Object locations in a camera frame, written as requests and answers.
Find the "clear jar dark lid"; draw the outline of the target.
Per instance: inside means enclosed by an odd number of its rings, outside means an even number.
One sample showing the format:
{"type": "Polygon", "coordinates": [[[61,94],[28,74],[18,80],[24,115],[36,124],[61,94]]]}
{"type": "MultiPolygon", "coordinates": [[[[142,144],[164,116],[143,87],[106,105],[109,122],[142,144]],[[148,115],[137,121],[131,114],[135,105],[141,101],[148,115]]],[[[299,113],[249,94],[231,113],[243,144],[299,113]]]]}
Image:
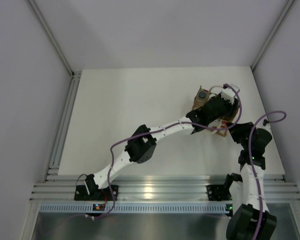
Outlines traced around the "clear jar dark lid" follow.
{"type": "Polygon", "coordinates": [[[209,92],[205,90],[200,90],[197,94],[197,101],[201,103],[205,103],[209,99],[209,92]]]}

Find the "jute watermelon canvas bag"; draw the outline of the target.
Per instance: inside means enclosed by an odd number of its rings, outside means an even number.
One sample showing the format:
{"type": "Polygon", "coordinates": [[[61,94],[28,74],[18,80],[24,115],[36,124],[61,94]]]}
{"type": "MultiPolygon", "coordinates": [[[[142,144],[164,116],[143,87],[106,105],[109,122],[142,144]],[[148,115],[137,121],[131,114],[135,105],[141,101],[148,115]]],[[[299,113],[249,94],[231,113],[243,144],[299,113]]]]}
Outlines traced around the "jute watermelon canvas bag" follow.
{"type": "Polygon", "coordinates": [[[215,86],[210,89],[199,88],[189,118],[207,126],[211,134],[226,137],[228,126],[233,124],[240,108],[236,96],[240,90],[234,85],[231,88],[221,86],[220,93],[213,93],[214,88],[215,86]]]}

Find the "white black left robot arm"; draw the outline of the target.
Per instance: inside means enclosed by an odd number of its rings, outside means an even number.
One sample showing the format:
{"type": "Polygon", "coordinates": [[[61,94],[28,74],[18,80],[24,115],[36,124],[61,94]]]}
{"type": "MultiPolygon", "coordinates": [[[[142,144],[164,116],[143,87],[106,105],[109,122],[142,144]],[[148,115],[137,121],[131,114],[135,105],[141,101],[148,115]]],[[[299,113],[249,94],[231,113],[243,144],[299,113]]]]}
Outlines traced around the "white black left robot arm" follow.
{"type": "Polygon", "coordinates": [[[89,174],[84,180],[85,193],[89,199],[97,200],[103,190],[126,167],[143,164],[151,159],[156,147],[163,141],[199,133],[215,128],[209,125],[223,117],[234,117],[236,112],[242,114],[242,103],[239,96],[220,93],[210,98],[203,106],[188,112],[182,118],[157,127],[139,126],[133,135],[110,147],[111,161],[104,169],[89,174]]]}

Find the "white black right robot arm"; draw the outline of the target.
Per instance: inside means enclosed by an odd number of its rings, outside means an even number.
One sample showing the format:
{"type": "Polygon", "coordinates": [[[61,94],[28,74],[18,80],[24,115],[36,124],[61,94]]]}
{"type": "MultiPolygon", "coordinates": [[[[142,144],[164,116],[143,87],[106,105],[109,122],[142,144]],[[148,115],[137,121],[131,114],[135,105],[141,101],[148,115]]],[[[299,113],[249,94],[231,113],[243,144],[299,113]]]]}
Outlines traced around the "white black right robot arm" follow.
{"type": "Polygon", "coordinates": [[[277,226],[265,200],[265,148],[271,133],[252,122],[236,124],[229,130],[233,141],[242,146],[239,173],[227,175],[223,194],[232,200],[232,216],[226,229],[228,240],[269,240],[277,226]]]}

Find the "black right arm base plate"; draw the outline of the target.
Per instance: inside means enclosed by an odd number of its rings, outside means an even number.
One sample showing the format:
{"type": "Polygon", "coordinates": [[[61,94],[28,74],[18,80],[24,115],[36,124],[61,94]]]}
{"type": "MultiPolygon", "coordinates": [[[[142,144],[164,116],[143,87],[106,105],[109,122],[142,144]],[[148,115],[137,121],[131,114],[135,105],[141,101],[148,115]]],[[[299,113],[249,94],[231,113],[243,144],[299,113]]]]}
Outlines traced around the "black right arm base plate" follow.
{"type": "Polygon", "coordinates": [[[206,187],[209,201],[220,202],[232,199],[229,189],[222,184],[211,184],[206,187]]]}

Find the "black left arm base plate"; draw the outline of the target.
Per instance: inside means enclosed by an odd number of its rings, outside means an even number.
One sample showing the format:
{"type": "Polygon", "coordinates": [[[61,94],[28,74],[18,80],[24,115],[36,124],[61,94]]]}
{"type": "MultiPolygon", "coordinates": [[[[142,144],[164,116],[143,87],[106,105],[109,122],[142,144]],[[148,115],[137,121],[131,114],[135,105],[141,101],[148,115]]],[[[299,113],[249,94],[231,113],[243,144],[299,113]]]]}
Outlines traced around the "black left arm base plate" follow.
{"type": "Polygon", "coordinates": [[[74,193],[75,201],[116,201],[118,198],[118,185],[111,185],[113,196],[111,194],[110,188],[99,189],[96,193],[88,194],[85,185],[77,185],[74,193]]]}

